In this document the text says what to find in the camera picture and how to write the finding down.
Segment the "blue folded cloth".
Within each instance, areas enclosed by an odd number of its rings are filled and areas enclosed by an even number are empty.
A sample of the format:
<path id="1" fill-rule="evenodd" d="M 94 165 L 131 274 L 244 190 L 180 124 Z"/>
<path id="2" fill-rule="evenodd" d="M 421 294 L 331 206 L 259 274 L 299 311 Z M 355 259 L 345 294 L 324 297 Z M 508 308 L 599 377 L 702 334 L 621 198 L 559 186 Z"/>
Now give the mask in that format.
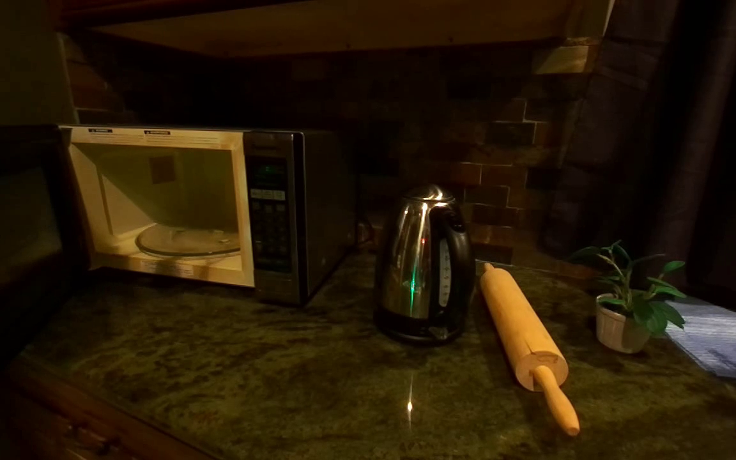
<path id="1" fill-rule="evenodd" d="M 702 371 L 736 381 L 736 311 L 709 302 L 673 302 L 685 319 L 667 336 Z"/>

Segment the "small potted green plant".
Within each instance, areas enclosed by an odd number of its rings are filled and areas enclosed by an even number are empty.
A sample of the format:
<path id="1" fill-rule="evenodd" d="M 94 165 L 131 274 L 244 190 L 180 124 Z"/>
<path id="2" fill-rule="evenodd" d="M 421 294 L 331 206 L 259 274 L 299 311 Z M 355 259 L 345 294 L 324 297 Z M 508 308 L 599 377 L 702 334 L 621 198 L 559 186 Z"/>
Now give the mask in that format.
<path id="1" fill-rule="evenodd" d="M 594 297 L 596 339 L 604 347 L 635 354 L 667 326 L 685 326 L 685 316 L 674 308 L 685 292 L 673 284 L 673 276 L 685 267 L 679 259 L 631 255 L 621 239 L 585 246 L 572 259 L 604 265 L 601 292 Z"/>

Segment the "black microwave oven body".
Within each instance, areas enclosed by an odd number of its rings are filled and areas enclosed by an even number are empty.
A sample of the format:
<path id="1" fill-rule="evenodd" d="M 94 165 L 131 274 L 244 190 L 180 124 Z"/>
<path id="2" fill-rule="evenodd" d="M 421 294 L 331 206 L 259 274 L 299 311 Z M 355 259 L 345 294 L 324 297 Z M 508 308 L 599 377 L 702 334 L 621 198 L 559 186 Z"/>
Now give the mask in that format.
<path id="1" fill-rule="evenodd" d="M 309 302 L 355 239 L 355 179 L 327 131 L 72 124 L 92 262 Z M 150 224 L 228 230 L 221 255 L 136 246 Z"/>

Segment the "stainless steel electric kettle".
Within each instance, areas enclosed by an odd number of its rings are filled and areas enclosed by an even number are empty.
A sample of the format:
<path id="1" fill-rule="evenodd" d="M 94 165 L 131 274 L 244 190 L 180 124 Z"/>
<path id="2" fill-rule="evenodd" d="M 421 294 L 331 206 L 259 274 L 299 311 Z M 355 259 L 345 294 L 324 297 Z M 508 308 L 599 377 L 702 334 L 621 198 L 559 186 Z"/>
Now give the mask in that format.
<path id="1" fill-rule="evenodd" d="M 377 267 L 377 325 L 398 339 L 442 344 L 465 326 L 475 276 L 457 198 L 438 184 L 402 197 Z"/>

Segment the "glass microwave turntable plate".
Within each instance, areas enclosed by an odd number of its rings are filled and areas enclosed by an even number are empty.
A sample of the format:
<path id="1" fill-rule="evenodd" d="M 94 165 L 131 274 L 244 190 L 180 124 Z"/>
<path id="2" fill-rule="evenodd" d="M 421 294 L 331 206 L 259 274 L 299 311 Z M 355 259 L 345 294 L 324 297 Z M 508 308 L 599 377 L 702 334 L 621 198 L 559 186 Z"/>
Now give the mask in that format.
<path id="1" fill-rule="evenodd" d="M 241 237 L 228 230 L 150 224 L 136 246 L 159 255 L 221 255 L 241 248 Z"/>

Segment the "wooden rolling pin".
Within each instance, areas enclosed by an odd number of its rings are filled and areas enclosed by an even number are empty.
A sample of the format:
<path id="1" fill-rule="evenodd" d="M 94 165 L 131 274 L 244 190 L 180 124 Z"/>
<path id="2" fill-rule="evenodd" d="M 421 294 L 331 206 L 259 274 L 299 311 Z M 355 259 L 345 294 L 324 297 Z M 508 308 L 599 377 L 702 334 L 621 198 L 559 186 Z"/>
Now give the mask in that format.
<path id="1" fill-rule="evenodd" d="M 513 274 L 485 262 L 480 270 L 480 294 L 516 384 L 540 393 L 554 423 L 568 437 L 578 437 L 581 417 L 562 390 L 571 365 Z"/>

